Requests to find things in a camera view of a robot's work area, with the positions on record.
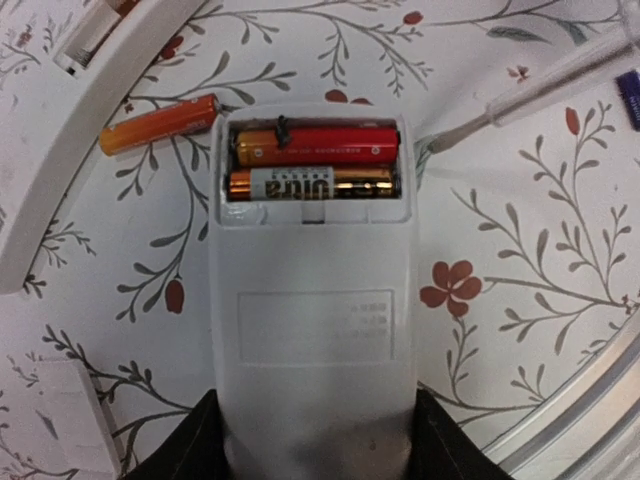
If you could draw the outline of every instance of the red flower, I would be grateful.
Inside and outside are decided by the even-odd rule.
[[[453,264],[451,269],[446,263],[437,262],[432,271],[436,286],[420,290],[420,300],[429,308],[439,307],[446,301],[451,315],[466,315],[469,305],[457,300],[472,300],[482,290],[482,282],[479,278],[472,277],[472,273],[473,266],[466,260]]]
[[[518,65],[516,68],[507,68],[511,78],[517,78],[518,83],[522,83],[529,78],[529,67]]]
[[[184,305],[184,287],[179,278],[176,277],[171,280],[164,290],[167,310],[172,313],[182,313],[182,306]]]
[[[422,16],[422,14],[416,10],[414,12],[407,13],[404,16],[403,21],[405,25],[417,25],[422,21],[423,18],[424,17]]]
[[[160,52],[162,59],[169,60],[170,58],[173,58],[176,55],[176,49],[182,45],[182,42],[184,42],[184,38],[181,35],[176,35],[169,40]]]
[[[345,95],[342,90],[330,90],[324,94],[324,99],[327,102],[335,102],[335,103],[348,103],[349,99]],[[363,97],[356,98],[355,100],[351,100],[351,103],[357,103],[359,105],[373,105],[369,100]]]
[[[569,131],[577,136],[580,133],[580,119],[578,118],[578,112],[576,112],[573,108],[567,107],[565,117],[567,120],[567,127],[569,128]]]

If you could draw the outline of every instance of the floral tablecloth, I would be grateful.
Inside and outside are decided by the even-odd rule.
[[[21,76],[38,75],[90,4],[0,0],[3,114],[29,102]],[[617,20],[614,0],[210,3],[113,121],[214,92],[237,108],[370,103],[402,111],[422,138]],[[549,401],[640,305],[635,135],[610,83],[417,165],[420,382],[480,446]],[[23,291],[0,297],[7,478],[76,474],[42,405],[38,359],[84,362],[124,471],[215,385],[209,164],[207,135],[86,158]]]

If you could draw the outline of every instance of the battery compartment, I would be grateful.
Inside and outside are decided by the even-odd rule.
[[[323,105],[322,107],[320,110],[327,110],[327,106]],[[345,106],[340,105],[338,107],[340,107],[339,109],[344,109]],[[410,216],[410,207],[404,192],[407,188],[410,188],[409,180],[411,178],[406,172],[408,171],[407,165],[409,161],[413,161],[413,158],[409,157],[410,151],[407,149],[406,126],[401,118],[390,118],[385,115],[362,115],[364,112],[374,110],[370,107],[347,106],[344,114],[322,115],[324,112],[319,112],[318,116],[313,117],[308,115],[298,116],[295,111],[284,112],[284,110],[288,108],[274,106],[251,109],[261,110],[260,113],[264,113],[264,115],[256,115],[256,112],[253,112],[252,115],[247,115],[246,111],[235,112],[231,114],[229,118],[216,123],[214,126],[214,144],[216,146],[214,148],[214,155],[219,157],[218,162],[216,162],[218,171],[214,178],[216,182],[216,196],[218,197],[217,213],[221,224],[229,226],[249,226],[394,223],[402,222]],[[241,164],[243,162],[241,162],[236,150],[239,134],[241,132],[259,132],[266,130],[273,131],[273,138],[275,139],[277,138],[275,134],[276,129],[282,122],[282,117],[280,116],[282,114],[286,115],[287,129],[293,133],[304,129],[318,128],[357,128],[364,129],[365,131],[370,129],[367,133],[373,132],[376,128],[392,129],[398,139],[395,160],[393,163],[385,164],[384,166],[374,162],[366,163],[363,162],[362,159],[360,159],[359,163],[349,164],[345,163],[343,156],[343,159],[338,164],[325,161],[322,162],[323,165],[317,165],[313,163],[313,160],[310,160],[308,162],[311,163],[305,161],[300,167],[295,167],[272,165],[267,161],[264,166],[260,165],[254,168],[276,170],[276,172],[273,173],[278,176],[278,179],[281,179],[282,176],[287,173],[293,172],[300,174],[299,179],[296,179],[296,186],[293,187],[294,194],[298,196],[300,196],[301,191],[302,195],[309,193],[309,183],[307,182],[305,187],[301,181],[305,173],[309,173],[308,178],[312,179],[314,174],[322,173],[322,169],[332,168],[334,171],[332,180],[337,184],[338,179],[342,178],[340,175],[343,175],[345,169],[360,169],[363,172],[375,170],[378,172],[378,178],[381,179],[378,185],[383,185],[386,188],[386,183],[388,182],[384,181],[385,177],[383,172],[383,170],[386,169],[390,175],[389,180],[393,183],[389,185],[389,188],[393,189],[393,195],[386,194],[377,196],[375,192],[372,193],[370,190],[364,191],[364,189],[369,188],[369,186],[363,186],[362,192],[354,190],[353,195],[349,192],[345,195],[344,192],[336,192],[334,189],[331,192],[333,198],[320,200],[291,198],[291,190],[288,190],[289,197],[287,199],[271,199],[266,196],[252,198],[251,194],[253,192],[247,193],[246,188],[243,195],[238,195],[237,191],[232,191],[232,188],[237,187],[237,184],[234,184],[232,179],[238,177],[238,172],[245,174],[245,180],[247,180],[246,174],[248,173],[246,162]],[[344,185],[339,185],[339,188],[349,189],[350,185],[353,185],[354,188],[358,187],[355,183],[350,183],[347,178]],[[364,198],[357,198],[362,194],[365,195]]]

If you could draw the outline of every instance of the clear handle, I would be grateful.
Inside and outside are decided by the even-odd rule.
[[[491,101],[486,107],[491,123],[507,125],[636,68],[640,64],[640,0],[619,0],[619,5],[620,25]]]

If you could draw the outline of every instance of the blue battery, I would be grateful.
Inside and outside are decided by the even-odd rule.
[[[636,70],[616,78],[633,129],[640,132],[640,76]]]

